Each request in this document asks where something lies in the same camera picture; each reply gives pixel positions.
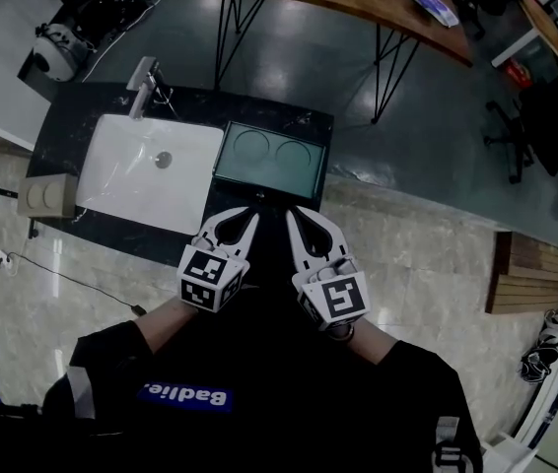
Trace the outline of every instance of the socket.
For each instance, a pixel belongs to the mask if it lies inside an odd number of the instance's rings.
[[[6,270],[11,270],[13,264],[14,260],[11,257],[8,257],[5,252],[0,250],[0,267],[5,268]]]

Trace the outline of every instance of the red object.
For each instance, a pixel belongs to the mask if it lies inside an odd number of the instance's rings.
[[[531,80],[531,76],[523,65],[513,58],[509,58],[506,65],[505,71],[507,75],[516,82],[519,88],[524,89],[532,86],[533,81]]]

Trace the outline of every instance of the faucet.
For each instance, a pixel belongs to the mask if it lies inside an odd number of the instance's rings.
[[[174,117],[180,119],[170,102],[174,90],[170,88],[170,92],[165,96],[167,86],[159,68],[159,62],[154,56],[144,56],[141,59],[125,89],[138,92],[128,114],[131,119],[138,121],[143,118],[143,112],[150,104],[155,92],[159,100],[154,100],[154,102],[168,105],[174,113]]]

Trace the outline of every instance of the marble countertop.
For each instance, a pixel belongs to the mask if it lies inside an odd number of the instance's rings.
[[[28,176],[70,173],[80,176],[91,138],[100,116],[127,114],[136,93],[129,92],[122,84],[86,83],[60,86],[35,144]],[[328,149],[331,141],[333,116],[315,110],[223,92],[192,88],[174,88],[174,109],[181,122],[205,124],[226,129],[229,121],[283,133]],[[174,119],[164,105],[152,103],[145,111],[146,117]],[[323,169],[326,169],[325,153]],[[321,180],[313,200],[304,199],[301,205],[318,210],[324,180]],[[253,244],[248,259],[267,258],[276,254],[279,260],[289,258],[289,243],[285,227],[286,202],[295,197],[255,197],[256,191],[213,179],[209,189],[203,219],[223,210],[243,205],[251,206],[262,217],[256,239],[264,244]],[[177,266],[184,247],[191,236],[162,230],[120,219],[114,216],[76,208],[74,219],[36,219],[76,237],[114,248],[128,254]],[[277,267],[291,265],[278,264]],[[260,282],[262,275],[249,272],[247,280]]]

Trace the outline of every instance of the white sink basin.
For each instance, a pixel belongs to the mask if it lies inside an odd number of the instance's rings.
[[[91,140],[77,204],[195,235],[223,136],[207,126],[105,114]]]

